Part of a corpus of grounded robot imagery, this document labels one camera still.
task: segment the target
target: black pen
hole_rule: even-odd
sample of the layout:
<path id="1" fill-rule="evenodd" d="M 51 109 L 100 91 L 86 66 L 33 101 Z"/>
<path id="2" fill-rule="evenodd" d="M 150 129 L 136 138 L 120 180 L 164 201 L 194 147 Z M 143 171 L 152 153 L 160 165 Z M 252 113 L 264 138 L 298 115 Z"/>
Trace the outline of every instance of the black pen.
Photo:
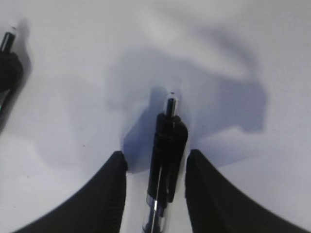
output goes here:
<path id="1" fill-rule="evenodd" d="M 170 93 L 164 112 L 157 116 L 143 233 L 162 233 L 165 212 L 174 198 L 188 130 L 176 115 L 177 98 Z"/>

